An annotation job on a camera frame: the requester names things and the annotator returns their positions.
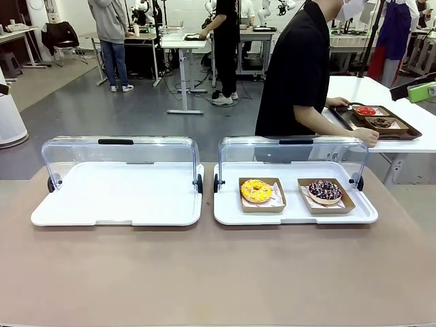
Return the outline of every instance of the hand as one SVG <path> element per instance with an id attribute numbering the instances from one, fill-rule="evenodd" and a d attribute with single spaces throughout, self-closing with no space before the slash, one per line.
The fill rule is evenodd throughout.
<path id="1" fill-rule="evenodd" d="M 200 40 L 205 40 L 205 39 L 207 39 L 207 35 L 209 34 L 209 32 L 207 31 L 207 30 L 203 30 L 201 33 L 200 33 L 200 36 L 199 36 L 199 38 L 200 38 Z"/>
<path id="2" fill-rule="evenodd" d="M 379 139 L 379 132 L 372 129 L 359 128 L 351 132 L 351 136 L 358 138 L 367 144 L 370 148 L 373 148 Z"/>
<path id="3" fill-rule="evenodd" d="M 344 99 L 343 97 L 332 97 L 326 99 L 326 107 L 327 108 L 335 108 L 335 107 L 341 107 L 349 106 L 349 101 L 347 99 Z"/>

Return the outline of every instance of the gray hoodie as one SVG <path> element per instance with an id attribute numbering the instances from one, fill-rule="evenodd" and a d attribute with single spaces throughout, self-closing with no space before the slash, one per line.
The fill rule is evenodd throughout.
<path id="1" fill-rule="evenodd" d="M 98 38 L 122 44 L 127 33 L 125 13 L 120 0 L 88 0 L 97 25 Z"/>

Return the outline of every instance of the person in gray hoodie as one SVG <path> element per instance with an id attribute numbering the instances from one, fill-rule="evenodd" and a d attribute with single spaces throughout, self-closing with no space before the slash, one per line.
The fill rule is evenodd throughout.
<path id="1" fill-rule="evenodd" d="M 129 36 L 129 31 L 123 6 L 120 0 L 88 0 L 88 4 L 97 26 L 98 38 L 102 44 L 110 90 L 112 92 L 118 90 L 114 71 L 115 58 L 123 92 L 129 92 L 134 87 L 129 84 L 125 66 L 124 40 Z"/>

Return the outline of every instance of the person in black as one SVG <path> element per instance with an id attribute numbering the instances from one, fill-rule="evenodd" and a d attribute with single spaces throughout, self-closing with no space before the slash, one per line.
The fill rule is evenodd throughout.
<path id="1" fill-rule="evenodd" d="M 418 11 L 420 12 L 420 22 L 418 25 L 421 28 L 427 27 L 426 21 L 430 20 L 431 12 L 433 9 L 427 9 L 427 0 L 417 0 L 416 5 L 418 6 Z"/>
<path id="2" fill-rule="evenodd" d="M 343 6 L 352 1 L 308 0 L 281 33 L 266 75 L 255 129 L 257 136 L 353 136 L 375 146 L 379 136 L 376 131 L 366 128 L 348 131 L 321 114 L 324 107 L 348 105 L 343 98 L 327 98 L 330 80 L 327 23 L 344 13 Z"/>
<path id="3" fill-rule="evenodd" d="M 232 104 L 238 99 L 236 93 L 236 67 L 234 54 L 240 41 L 238 25 L 238 0 L 217 0 L 216 16 L 200 34 L 206 39 L 210 31 L 214 31 L 215 61 L 223 91 L 215 91 L 212 102 L 217 106 Z"/>

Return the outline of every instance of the face mask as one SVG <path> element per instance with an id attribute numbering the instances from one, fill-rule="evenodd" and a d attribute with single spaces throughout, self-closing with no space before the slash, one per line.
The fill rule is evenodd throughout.
<path id="1" fill-rule="evenodd" d="M 353 18 L 355 15 L 363 12 L 365 3 L 367 1 L 368 0 L 350 0 L 349 2 L 345 3 L 345 0 L 343 0 L 343 6 L 336 19 L 340 20 L 341 22 L 346 22 L 347 20 Z"/>

